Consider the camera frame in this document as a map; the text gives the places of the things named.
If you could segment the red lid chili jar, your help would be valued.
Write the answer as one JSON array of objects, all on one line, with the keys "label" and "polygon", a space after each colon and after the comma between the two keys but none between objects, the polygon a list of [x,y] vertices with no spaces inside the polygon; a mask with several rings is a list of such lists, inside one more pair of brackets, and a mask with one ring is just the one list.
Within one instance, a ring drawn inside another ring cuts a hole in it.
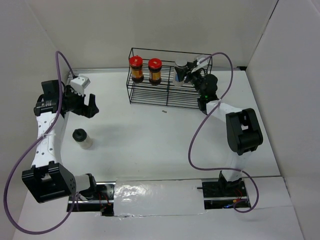
[{"label": "red lid chili jar", "polygon": [[159,58],[152,58],[148,61],[149,82],[153,86],[161,83],[162,61]]}]

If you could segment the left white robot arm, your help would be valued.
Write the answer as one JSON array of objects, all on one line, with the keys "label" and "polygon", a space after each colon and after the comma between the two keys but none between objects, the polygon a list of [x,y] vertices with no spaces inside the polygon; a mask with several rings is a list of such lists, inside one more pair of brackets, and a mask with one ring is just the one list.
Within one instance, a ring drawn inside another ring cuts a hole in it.
[{"label": "left white robot arm", "polygon": [[96,97],[90,94],[85,105],[85,88],[90,80],[77,76],[59,92],[58,80],[42,82],[43,94],[34,107],[38,125],[36,153],[31,168],[22,172],[22,181],[38,203],[80,193],[86,199],[97,197],[99,187],[90,173],[73,175],[62,164],[61,146],[67,113],[92,118],[99,112]]}]

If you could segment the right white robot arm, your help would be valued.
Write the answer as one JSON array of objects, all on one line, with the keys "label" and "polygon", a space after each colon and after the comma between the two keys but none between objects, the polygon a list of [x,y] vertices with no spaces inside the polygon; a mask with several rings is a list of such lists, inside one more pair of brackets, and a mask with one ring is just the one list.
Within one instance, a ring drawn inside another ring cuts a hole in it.
[{"label": "right white robot arm", "polygon": [[230,196],[240,186],[251,153],[263,143],[263,135],[254,109],[233,107],[218,98],[218,78],[205,71],[208,63],[203,57],[193,62],[176,62],[173,80],[191,83],[199,95],[199,110],[207,118],[215,117],[225,123],[230,154],[214,192]]}]

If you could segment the white taped cover sheet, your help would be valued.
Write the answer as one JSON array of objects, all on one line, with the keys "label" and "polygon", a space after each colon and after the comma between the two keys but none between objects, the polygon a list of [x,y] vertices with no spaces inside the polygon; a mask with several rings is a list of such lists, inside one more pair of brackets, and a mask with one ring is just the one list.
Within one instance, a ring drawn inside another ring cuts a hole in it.
[{"label": "white taped cover sheet", "polygon": [[193,216],[206,212],[202,181],[117,181],[113,212],[117,217]]}]

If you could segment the black cap pellet bottle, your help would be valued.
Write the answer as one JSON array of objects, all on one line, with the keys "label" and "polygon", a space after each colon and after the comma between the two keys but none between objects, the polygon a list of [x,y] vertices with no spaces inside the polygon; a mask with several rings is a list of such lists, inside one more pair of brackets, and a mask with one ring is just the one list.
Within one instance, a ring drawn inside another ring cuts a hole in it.
[{"label": "black cap pellet bottle", "polygon": [[72,138],[82,149],[89,149],[93,145],[93,140],[82,128],[75,129]]}]

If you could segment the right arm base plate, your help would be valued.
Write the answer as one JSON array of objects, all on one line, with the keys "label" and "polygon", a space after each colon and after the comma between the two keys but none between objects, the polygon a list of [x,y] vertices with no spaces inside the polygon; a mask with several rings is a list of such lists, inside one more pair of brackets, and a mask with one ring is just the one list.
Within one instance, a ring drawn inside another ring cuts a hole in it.
[{"label": "right arm base plate", "polygon": [[204,209],[232,209],[235,203],[236,209],[250,208],[250,200],[245,182],[242,180],[231,189],[222,190],[218,180],[202,181],[201,186],[196,188],[203,194]]}]

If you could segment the white bottle blue label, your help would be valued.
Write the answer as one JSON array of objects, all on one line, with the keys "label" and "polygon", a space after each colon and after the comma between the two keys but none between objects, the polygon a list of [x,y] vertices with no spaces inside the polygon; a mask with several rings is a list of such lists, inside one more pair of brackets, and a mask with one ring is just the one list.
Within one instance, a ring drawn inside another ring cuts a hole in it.
[{"label": "white bottle blue label", "polygon": [[176,87],[181,87],[184,84],[186,72],[188,70],[187,61],[184,59],[177,59],[174,66],[173,84]]}]

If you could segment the red lid sauce jar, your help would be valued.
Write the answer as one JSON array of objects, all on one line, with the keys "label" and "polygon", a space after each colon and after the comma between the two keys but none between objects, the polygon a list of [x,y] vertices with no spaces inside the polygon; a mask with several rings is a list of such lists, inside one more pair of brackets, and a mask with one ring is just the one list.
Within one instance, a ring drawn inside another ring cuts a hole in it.
[{"label": "red lid sauce jar", "polygon": [[144,80],[143,59],[138,55],[134,55],[129,58],[129,66],[132,80],[137,84],[141,83]]}]

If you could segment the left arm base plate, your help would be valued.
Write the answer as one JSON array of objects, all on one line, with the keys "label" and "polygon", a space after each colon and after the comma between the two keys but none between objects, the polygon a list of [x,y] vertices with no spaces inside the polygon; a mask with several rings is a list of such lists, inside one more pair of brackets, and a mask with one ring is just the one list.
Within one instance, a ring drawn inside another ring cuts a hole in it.
[{"label": "left arm base plate", "polygon": [[72,212],[92,212],[105,217],[113,217],[115,184],[115,182],[98,182],[95,191],[81,191]]}]

